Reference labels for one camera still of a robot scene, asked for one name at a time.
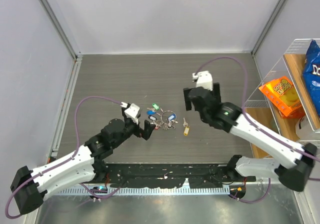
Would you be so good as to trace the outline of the keyring with tagged keys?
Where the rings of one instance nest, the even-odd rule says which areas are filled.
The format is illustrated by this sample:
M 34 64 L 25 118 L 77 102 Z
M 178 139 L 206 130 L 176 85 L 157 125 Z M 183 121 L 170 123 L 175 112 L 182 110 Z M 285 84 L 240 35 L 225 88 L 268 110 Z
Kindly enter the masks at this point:
M 151 107 L 147 107 L 146 109 L 148 119 L 155 124 L 156 130 L 162 128 L 167 131 L 176 128 L 175 125 L 178 124 L 178 117 L 174 111 L 163 109 L 156 103 L 153 103 Z

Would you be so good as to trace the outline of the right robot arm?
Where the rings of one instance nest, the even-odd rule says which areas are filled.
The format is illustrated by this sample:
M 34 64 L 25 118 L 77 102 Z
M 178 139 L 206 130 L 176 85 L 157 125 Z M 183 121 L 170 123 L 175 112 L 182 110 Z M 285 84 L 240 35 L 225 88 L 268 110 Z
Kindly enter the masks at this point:
M 184 88 L 187 111 L 194 109 L 203 123 L 217 130 L 238 136 L 259 147 L 271 158 L 233 157 L 226 169 L 227 177 L 238 181 L 242 177 L 278 179 L 290 190 L 302 192 L 315 166 L 317 147 L 287 139 L 253 119 L 231 102 L 221 102 L 213 90 L 201 86 Z

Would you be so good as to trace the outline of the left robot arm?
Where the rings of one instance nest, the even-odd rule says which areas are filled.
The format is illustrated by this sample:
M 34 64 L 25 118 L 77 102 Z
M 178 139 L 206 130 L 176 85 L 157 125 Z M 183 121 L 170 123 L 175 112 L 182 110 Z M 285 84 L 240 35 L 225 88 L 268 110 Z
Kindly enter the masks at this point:
M 104 159 L 113 154 L 131 136 L 148 140 L 156 125 L 148 120 L 140 127 L 140 113 L 135 107 L 121 110 L 123 119 L 114 118 L 75 151 L 33 169 L 20 167 L 10 185 L 11 200 L 14 200 L 19 215 L 38 209 L 46 200 L 58 192 L 76 184 L 94 181 L 103 182 L 108 169 Z

